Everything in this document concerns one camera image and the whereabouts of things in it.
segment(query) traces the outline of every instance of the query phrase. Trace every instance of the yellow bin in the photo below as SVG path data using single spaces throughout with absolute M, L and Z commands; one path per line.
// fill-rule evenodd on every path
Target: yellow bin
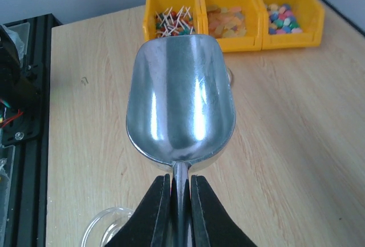
M 178 12 L 182 6 L 190 7 L 195 32 L 203 34 L 200 0 L 146 0 L 142 26 L 144 40 L 147 42 L 156 37 L 156 12 L 162 13 L 171 7 Z
M 263 13 L 262 49 L 319 46 L 322 40 L 325 10 L 318 0 L 257 0 Z M 265 4 L 288 3 L 303 33 L 269 34 L 269 14 Z
M 255 51 L 260 50 L 262 46 L 262 11 L 259 8 L 257 0 L 200 0 L 203 15 L 204 34 L 209 34 L 208 16 L 206 7 L 209 5 L 218 5 L 219 7 L 236 7 L 241 6 L 242 13 L 245 16 L 246 35 L 236 38 L 217 39 L 223 52 L 233 51 Z

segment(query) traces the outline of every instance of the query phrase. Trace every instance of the bolt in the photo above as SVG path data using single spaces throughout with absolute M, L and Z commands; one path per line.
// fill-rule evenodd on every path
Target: bolt
M 16 140 L 22 140 L 24 138 L 24 133 L 23 132 L 17 132 L 15 134 L 15 139 Z

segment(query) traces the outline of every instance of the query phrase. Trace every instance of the red wire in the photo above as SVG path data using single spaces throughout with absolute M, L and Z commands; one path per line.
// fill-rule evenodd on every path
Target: red wire
M 24 112 L 21 112 L 20 110 L 18 110 L 18 113 L 11 117 L 11 118 L 8 118 L 6 120 L 4 120 L 2 123 L 1 123 L 1 128 L 4 128 L 6 127 L 9 123 L 11 123 L 13 120 L 16 120 L 17 118 L 19 118 L 20 116 L 23 115 Z

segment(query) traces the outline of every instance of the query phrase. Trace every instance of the scoop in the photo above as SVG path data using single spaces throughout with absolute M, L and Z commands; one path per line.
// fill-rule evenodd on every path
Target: scoop
M 212 163 L 236 123 L 222 51 L 213 37 L 151 40 L 137 53 L 127 108 L 136 149 L 173 171 L 175 246 L 189 245 L 189 175 Z

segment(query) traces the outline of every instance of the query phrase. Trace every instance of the table surface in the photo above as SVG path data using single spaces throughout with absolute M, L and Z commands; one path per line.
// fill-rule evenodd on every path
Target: table surface
M 125 131 L 144 6 L 52 33 L 47 246 L 101 210 L 136 209 L 164 172 Z M 326 8 L 318 48 L 225 54 L 237 125 L 199 172 L 258 246 L 365 242 L 365 39 Z

